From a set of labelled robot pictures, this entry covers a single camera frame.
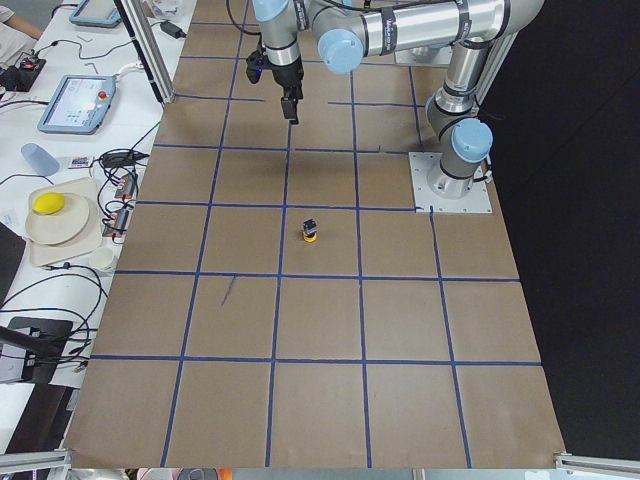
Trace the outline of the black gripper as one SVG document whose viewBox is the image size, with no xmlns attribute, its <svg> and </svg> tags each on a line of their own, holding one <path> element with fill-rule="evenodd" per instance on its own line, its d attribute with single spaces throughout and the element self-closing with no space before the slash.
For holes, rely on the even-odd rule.
<svg viewBox="0 0 640 480">
<path fill-rule="evenodd" d="M 272 67 L 274 80 L 283 89 L 283 96 L 280 100 L 284 118 L 290 124 L 298 124 L 298 100 L 304 98 L 302 82 L 304 78 L 304 68 L 302 59 L 298 57 L 293 63 L 288 65 L 274 65 Z"/>
</svg>

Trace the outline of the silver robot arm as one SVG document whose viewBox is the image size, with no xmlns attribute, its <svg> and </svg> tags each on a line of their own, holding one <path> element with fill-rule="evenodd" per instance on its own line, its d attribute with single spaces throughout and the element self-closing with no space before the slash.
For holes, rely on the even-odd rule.
<svg viewBox="0 0 640 480">
<path fill-rule="evenodd" d="M 443 148 L 427 182 L 439 197 L 457 200 L 470 191 L 493 144 L 490 127 L 472 114 L 492 47 L 526 27 L 542 6 L 540 1 L 511 0 L 413 1 L 376 8 L 357 8 L 347 1 L 256 1 L 259 44 L 246 60 L 246 75 L 257 83 L 263 71 L 271 71 L 283 89 L 283 115 L 296 124 L 304 76 L 299 33 L 316 35 L 321 60 L 338 75 L 351 73 L 366 57 L 451 46 L 443 85 L 426 104 L 427 119 Z"/>
</svg>

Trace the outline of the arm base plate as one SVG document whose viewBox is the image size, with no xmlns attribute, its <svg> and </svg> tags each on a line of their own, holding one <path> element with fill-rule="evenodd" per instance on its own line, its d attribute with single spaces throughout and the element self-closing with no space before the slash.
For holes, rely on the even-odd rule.
<svg viewBox="0 0 640 480">
<path fill-rule="evenodd" d="M 481 163 L 467 179 L 454 179 L 441 170 L 441 153 L 410 152 L 414 210 L 434 214 L 492 214 Z"/>
</svg>

